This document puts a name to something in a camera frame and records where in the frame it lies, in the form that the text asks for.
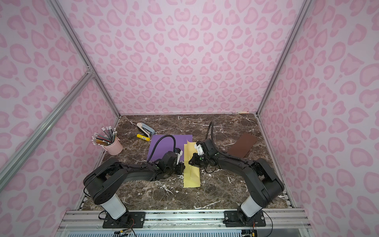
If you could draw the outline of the purple paper sheet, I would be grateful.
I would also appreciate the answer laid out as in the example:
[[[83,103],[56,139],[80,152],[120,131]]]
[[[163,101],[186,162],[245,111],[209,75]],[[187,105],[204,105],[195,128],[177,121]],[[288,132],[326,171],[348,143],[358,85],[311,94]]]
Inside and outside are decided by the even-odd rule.
[[[147,159],[150,157],[156,143],[160,138],[162,138],[163,135],[157,135],[154,134],[151,139],[149,151],[147,154]],[[184,151],[184,145],[187,144],[187,142],[192,142],[192,135],[173,135],[173,137],[176,140],[176,148],[181,149]],[[173,151],[173,139],[170,137],[164,138],[159,142],[157,145],[155,152],[151,158],[151,162],[156,161],[158,159],[161,159],[168,151]]]

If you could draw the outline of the grey stapler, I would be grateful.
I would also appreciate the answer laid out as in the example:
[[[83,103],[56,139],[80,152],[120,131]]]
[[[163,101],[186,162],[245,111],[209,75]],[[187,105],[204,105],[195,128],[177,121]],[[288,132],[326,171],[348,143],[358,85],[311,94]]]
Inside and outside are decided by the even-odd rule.
[[[153,128],[146,125],[145,123],[138,122],[136,125],[137,125],[138,129],[145,134],[146,137],[150,138],[152,135],[154,135],[156,133],[156,131]]]

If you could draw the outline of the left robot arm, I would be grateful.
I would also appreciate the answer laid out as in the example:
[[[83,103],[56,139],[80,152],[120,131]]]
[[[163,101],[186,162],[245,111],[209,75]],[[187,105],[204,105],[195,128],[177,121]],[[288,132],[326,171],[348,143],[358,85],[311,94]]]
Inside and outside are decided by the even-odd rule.
[[[114,220],[124,216],[128,209],[117,196],[121,185],[129,181],[158,181],[172,175],[183,175],[185,164],[175,152],[167,152],[163,158],[141,165],[129,165],[110,158],[88,174],[83,184],[96,205],[100,205]]]

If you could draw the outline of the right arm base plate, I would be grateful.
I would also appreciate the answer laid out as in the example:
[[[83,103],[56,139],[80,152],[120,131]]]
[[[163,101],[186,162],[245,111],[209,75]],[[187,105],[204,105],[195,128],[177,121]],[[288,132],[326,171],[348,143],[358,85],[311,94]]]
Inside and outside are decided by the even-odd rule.
[[[266,222],[263,211],[258,211],[252,217],[247,217],[240,210],[224,211],[223,224],[226,227],[265,227]]]

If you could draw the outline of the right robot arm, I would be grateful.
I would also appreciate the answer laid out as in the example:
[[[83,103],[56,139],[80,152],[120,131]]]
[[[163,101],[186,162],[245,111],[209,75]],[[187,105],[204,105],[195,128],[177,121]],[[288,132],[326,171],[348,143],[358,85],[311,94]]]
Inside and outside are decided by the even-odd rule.
[[[213,166],[240,175],[247,186],[249,197],[237,209],[236,217],[225,223],[242,226],[253,224],[253,218],[284,191],[284,185],[264,159],[246,160],[219,151],[211,139],[197,142],[189,164],[198,168]]]

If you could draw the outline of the bundle of pencils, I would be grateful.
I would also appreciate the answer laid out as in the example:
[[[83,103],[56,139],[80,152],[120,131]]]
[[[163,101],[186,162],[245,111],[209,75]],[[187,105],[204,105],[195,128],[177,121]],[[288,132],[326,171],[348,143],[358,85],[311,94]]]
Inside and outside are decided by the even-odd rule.
[[[113,144],[117,137],[117,131],[111,126],[102,127],[101,129],[104,134],[94,133],[91,137],[92,144],[98,146],[108,146]]]

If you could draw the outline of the yellow paper sheet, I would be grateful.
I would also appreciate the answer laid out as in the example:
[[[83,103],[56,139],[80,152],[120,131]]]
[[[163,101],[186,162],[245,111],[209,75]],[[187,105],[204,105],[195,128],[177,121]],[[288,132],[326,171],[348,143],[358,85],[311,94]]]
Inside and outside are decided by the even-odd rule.
[[[195,142],[187,142],[184,145],[184,188],[198,188],[201,186],[199,168],[189,164],[193,154],[197,154],[195,145]]]

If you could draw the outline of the yellow marker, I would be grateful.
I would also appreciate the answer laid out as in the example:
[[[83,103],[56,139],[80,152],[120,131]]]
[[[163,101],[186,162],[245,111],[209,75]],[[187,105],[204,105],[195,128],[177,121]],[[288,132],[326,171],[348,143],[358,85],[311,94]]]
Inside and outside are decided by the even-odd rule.
[[[143,139],[145,141],[151,141],[151,139],[149,137],[147,137],[147,136],[144,136],[144,135],[141,135],[141,134],[137,134],[136,136],[139,139]]]

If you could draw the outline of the aluminium front rail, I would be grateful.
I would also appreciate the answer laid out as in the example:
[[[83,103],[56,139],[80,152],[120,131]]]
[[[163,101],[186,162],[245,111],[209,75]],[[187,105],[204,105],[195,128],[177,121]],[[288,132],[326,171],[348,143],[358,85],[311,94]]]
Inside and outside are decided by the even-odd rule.
[[[126,224],[106,220],[100,211],[67,211],[58,231],[118,231],[132,227],[138,231],[158,230],[227,230],[231,226],[232,210],[143,210],[130,211]],[[311,224],[302,208],[263,209],[255,217],[252,226],[258,230],[309,229]]]

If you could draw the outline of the pink pencil cup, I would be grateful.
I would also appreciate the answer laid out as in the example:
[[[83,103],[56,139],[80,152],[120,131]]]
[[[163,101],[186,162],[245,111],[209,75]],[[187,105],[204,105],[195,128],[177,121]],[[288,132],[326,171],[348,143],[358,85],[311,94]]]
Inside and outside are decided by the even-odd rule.
[[[111,156],[115,156],[121,153],[123,146],[120,143],[120,139],[116,137],[115,141],[111,145],[104,146],[103,149],[106,150]]]

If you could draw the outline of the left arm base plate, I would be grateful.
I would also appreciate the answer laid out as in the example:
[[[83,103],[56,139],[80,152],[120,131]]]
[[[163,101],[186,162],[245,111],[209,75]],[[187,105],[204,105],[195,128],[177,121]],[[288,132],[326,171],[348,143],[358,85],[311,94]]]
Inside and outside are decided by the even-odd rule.
[[[143,228],[146,218],[146,212],[127,211],[118,219],[113,219],[108,213],[103,222],[103,229],[128,229]]]

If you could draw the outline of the brown paper sheet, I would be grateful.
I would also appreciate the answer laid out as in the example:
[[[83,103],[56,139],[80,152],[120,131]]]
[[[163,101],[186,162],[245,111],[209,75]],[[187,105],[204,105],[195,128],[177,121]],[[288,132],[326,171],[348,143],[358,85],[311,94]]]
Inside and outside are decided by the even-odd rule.
[[[257,138],[249,133],[242,134],[228,149],[227,153],[238,158],[244,158],[256,144]]]

